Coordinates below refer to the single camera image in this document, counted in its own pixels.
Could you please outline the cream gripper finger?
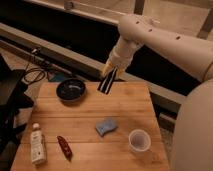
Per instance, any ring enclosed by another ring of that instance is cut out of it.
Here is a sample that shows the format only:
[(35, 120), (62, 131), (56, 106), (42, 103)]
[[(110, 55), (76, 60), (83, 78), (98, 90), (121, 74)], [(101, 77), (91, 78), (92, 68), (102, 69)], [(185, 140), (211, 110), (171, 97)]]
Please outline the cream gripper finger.
[(115, 80), (118, 80), (120, 78), (120, 76), (125, 72), (124, 69), (122, 68), (118, 68), (116, 71), (116, 76), (115, 76)]
[(101, 72), (101, 75), (103, 77), (107, 76), (112, 70), (113, 70), (114, 66), (112, 64), (111, 61), (107, 61), (103, 67), (103, 70)]

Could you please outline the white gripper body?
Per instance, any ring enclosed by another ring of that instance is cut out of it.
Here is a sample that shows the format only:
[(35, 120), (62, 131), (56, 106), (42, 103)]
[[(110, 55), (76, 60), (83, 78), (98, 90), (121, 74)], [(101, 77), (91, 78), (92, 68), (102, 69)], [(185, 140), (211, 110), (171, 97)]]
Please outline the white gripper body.
[(134, 54), (141, 47), (141, 44), (120, 37), (109, 54), (108, 62), (112, 67), (126, 69), (131, 64)]

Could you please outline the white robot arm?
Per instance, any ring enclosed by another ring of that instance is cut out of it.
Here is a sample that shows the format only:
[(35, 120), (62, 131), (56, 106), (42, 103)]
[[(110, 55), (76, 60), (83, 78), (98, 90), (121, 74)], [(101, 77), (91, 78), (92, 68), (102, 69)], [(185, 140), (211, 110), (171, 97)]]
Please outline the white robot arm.
[(213, 171), (213, 42), (161, 29), (136, 14), (122, 16), (118, 31), (103, 75), (114, 68), (125, 71), (146, 45), (201, 82), (179, 109), (170, 171)]

